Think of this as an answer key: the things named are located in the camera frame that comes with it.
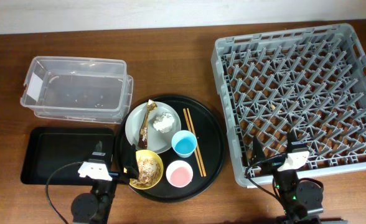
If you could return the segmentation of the grey round plate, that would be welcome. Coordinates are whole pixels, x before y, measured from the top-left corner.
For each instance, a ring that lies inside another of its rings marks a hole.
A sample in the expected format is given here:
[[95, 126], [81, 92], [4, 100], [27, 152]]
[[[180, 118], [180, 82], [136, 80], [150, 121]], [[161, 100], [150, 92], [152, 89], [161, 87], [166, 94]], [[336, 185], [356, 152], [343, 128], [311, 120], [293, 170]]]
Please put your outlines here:
[[[156, 101], [155, 104], [157, 104], [157, 108], [151, 111], [148, 117], [148, 149], [160, 154], [172, 147], [172, 137], [176, 132], [181, 130], [181, 121], [179, 115], [171, 106], [159, 101]], [[134, 144], [137, 150], [141, 149], [138, 146], [139, 130], [144, 121], [146, 105], [147, 103], [142, 103], [130, 112], [124, 129], [128, 142]], [[160, 120], [164, 120], [165, 117], [174, 118], [174, 122], [171, 124], [168, 132], [162, 133], [160, 130], [154, 128], [153, 124], [160, 123]]]

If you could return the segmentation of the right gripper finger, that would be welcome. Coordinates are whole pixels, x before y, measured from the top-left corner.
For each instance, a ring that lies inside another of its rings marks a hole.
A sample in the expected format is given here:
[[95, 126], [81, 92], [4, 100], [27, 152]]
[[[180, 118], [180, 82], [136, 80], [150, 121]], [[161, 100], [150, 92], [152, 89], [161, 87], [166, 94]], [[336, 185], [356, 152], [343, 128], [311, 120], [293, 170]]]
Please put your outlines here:
[[261, 163], [265, 159], [266, 159], [266, 156], [263, 152], [262, 145], [260, 144], [257, 137], [254, 137], [253, 141], [252, 141], [250, 164], [253, 166], [255, 164]]
[[296, 138], [296, 135], [294, 133], [294, 131], [290, 131], [288, 134], [287, 134], [287, 140], [288, 140], [288, 145], [289, 146], [292, 146], [292, 145], [298, 145], [300, 144], [301, 142]]

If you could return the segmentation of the rice and food scraps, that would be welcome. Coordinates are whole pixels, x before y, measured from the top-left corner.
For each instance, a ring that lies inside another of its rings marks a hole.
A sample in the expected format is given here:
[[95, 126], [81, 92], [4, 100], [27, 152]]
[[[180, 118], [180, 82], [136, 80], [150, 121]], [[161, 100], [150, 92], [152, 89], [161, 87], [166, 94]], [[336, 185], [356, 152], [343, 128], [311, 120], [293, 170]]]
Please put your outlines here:
[[138, 161], [139, 177], [132, 180], [132, 185], [148, 188], [155, 185], [161, 178], [161, 166], [154, 158], [140, 158]]

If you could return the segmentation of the light blue cup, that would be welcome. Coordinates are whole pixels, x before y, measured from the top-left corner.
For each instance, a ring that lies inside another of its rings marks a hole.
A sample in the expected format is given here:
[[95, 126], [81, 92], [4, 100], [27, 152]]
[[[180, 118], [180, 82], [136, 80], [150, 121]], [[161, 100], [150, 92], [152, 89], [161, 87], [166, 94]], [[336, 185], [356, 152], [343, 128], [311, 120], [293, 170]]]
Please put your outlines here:
[[173, 135], [171, 144], [178, 156], [187, 158], [195, 151], [197, 147], [197, 138], [192, 132], [181, 130]]

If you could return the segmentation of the white tissue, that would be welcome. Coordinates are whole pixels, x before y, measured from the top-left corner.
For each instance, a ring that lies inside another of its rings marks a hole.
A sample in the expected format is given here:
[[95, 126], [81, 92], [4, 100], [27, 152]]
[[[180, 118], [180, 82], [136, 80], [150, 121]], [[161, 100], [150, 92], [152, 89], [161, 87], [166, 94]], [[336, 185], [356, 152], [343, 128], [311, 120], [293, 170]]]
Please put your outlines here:
[[172, 128], [175, 122], [175, 118], [170, 113], [163, 113], [160, 116], [156, 117], [156, 120], [153, 122], [152, 126], [156, 131], [161, 133], [168, 133]]

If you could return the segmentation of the brown gold snack wrapper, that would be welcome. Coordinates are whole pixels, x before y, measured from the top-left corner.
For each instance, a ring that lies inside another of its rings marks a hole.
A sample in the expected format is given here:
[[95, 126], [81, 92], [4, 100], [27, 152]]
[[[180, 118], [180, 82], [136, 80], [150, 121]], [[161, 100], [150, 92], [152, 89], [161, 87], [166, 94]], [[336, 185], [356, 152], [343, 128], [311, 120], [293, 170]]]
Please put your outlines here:
[[146, 104], [146, 111], [144, 114], [143, 123], [139, 130], [138, 146], [141, 149], [147, 149], [148, 146], [148, 118], [151, 111], [157, 108], [157, 104], [153, 100], [148, 100]]

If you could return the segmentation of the pink cup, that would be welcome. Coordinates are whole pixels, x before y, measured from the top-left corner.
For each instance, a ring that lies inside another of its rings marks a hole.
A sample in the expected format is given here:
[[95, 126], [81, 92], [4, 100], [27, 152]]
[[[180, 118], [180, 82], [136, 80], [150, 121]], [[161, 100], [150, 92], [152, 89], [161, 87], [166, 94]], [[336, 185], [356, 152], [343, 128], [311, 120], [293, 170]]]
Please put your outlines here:
[[183, 188], [192, 182], [193, 170], [186, 161], [174, 161], [166, 169], [166, 178], [172, 186]]

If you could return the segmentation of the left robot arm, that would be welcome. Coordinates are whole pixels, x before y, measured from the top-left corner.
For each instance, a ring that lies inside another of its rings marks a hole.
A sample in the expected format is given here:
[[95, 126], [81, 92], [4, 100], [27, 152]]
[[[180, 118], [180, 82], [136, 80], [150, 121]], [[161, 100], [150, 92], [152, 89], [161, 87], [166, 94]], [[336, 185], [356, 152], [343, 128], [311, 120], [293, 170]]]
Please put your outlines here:
[[104, 152], [93, 152], [89, 160], [82, 163], [78, 174], [82, 178], [91, 179], [93, 187], [89, 193], [80, 194], [73, 200], [73, 223], [106, 223], [117, 185], [128, 185], [130, 179], [138, 177], [136, 146], [132, 145], [118, 157], [123, 160], [123, 167], [118, 172], [110, 170]]

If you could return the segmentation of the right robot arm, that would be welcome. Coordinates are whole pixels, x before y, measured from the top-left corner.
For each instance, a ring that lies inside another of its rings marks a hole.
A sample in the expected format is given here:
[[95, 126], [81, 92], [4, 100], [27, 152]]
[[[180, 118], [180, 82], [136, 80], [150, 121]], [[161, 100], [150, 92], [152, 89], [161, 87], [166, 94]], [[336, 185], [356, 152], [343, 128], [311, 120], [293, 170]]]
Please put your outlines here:
[[[284, 210], [284, 215], [276, 217], [276, 223], [325, 224], [347, 223], [347, 220], [322, 220], [319, 215], [322, 206], [324, 185], [312, 178], [299, 178], [297, 170], [305, 165], [309, 157], [306, 143], [299, 141], [293, 132], [287, 134], [284, 152], [266, 157], [257, 138], [252, 141], [250, 166], [245, 170], [245, 178], [255, 187], [275, 198]], [[252, 167], [259, 167], [262, 174], [271, 174], [273, 191], [267, 191], [257, 184], [250, 175]]]

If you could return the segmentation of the yellow bowl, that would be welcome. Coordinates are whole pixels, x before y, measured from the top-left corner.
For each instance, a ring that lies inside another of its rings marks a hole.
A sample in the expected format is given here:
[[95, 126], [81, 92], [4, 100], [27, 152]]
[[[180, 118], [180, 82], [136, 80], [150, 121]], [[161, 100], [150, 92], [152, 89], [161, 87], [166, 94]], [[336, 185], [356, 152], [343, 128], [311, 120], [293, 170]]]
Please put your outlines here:
[[123, 167], [124, 173], [128, 174], [129, 185], [139, 190], [154, 187], [164, 172], [160, 156], [150, 150], [131, 151], [125, 154]]

